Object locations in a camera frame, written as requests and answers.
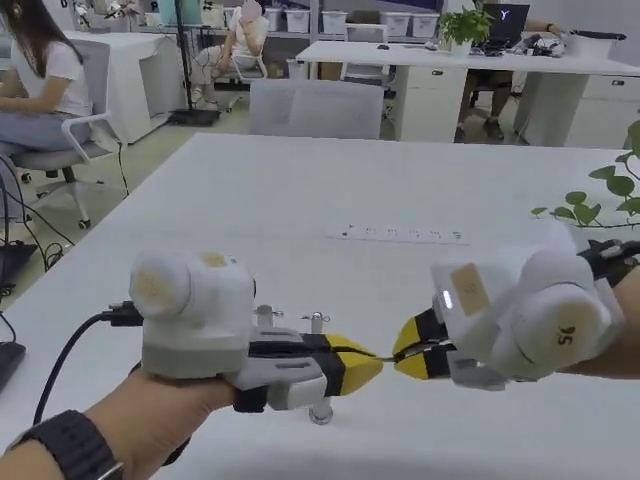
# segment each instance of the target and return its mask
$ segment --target smartwatch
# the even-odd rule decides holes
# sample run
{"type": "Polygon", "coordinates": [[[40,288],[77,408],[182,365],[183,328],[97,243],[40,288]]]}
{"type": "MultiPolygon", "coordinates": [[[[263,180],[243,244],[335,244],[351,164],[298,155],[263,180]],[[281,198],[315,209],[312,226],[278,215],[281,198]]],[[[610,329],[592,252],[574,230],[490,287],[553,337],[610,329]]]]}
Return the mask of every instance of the smartwatch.
{"type": "Polygon", "coordinates": [[[118,462],[98,428],[76,410],[67,410],[20,435],[7,451],[36,441],[47,449],[65,480],[123,480],[118,462]]]}

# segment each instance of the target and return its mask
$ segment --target metal screw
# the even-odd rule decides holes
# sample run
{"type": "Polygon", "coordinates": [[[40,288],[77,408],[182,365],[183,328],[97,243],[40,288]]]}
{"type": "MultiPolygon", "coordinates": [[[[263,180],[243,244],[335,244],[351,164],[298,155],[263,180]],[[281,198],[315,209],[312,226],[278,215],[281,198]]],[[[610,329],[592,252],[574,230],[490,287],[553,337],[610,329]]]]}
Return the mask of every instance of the metal screw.
{"type": "Polygon", "coordinates": [[[329,323],[331,317],[323,315],[322,312],[315,312],[313,315],[305,315],[300,320],[311,320],[311,333],[322,333],[323,323],[329,323]]]}
{"type": "MultiPolygon", "coordinates": [[[[320,334],[325,323],[331,321],[331,317],[323,315],[322,312],[314,312],[311,316],[305,315],[300,317],[301,320],[311,320],[311,333],[320,334]]],[[[333,418],[333,408],[331,408],[331,399],[323,398],[318,403],[309,407],[309,418],[316,425],[326,425],[333,418]]]]}
{"type": "Polygon", "coordinates": [[[331,419],[333,418],[331,399],[325,398],[309,407],[309,418],[316,425],[326,425],[331,422],[331,419]]]}
{"type": "Polygon", "coordinates": [[[274,310],[271,305],[260,305],[253,313],[258,317],[259,327],[273,327],[274,318],[284,317],[284,312],[280,310],[274,310]]]}

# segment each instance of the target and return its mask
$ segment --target led light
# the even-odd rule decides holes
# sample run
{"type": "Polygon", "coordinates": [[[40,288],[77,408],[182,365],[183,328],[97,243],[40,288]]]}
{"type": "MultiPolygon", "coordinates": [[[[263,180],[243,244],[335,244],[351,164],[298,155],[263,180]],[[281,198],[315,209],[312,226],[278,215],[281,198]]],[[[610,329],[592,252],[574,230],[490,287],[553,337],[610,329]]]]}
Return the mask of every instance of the led light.
{"type": "Polygon", "coordinates": [[[444,300],[444,306],[447,310],[451,310],[453,308],[453,302],[451,301],[451,294],[448,290],[442,291],[442,300],[444,300]]]}

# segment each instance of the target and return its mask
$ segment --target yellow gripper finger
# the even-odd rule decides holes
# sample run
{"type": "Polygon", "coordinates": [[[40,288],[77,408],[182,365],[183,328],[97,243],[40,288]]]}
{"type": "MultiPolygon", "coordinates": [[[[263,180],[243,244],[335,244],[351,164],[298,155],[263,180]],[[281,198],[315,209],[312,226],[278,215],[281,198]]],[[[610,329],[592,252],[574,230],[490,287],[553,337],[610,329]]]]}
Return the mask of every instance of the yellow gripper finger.
{"type": "Polygon", "coordinates": [[[394,368],[418,380],[449,378],[451,371],[447,353],[455,349],[451,344],[435,345],[429,350],[398,361],[394,368]]]}
{"type": "Polygon", "coordinates": [[[447,339],[444,325],[438,322],[432,309],[411,317],[400,331],[392,354],[398,357],[395,369],[413,378],[443,378],[449,376],[446,352],[455,350],[452,345],[437,345],[447,339]],[[425,345],[425,351],[404,355],[416,346],[425,345]]]}
{"type": "Polygon", "coordinates": [[[314,335],[312,356],[327,378],[325,397],[345,396],[359,390],[384,367],[374,353],[340,335],[314,335]]]}

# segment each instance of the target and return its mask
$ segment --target power strip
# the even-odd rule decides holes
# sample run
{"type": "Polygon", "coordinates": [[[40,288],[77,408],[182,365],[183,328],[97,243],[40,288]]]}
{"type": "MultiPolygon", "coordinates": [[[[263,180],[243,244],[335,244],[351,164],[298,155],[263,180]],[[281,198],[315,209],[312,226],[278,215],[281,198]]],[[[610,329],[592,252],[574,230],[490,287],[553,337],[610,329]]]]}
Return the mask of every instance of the power strip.
{"type": "Polygon", "coordinates": [[[439,228],[396,228],[364,225],[345,225],[330,229],[327,238],[386,243],[414,243],[426,245],[457,245],[468,247],[468,239],[459,230],[439,228]]]}

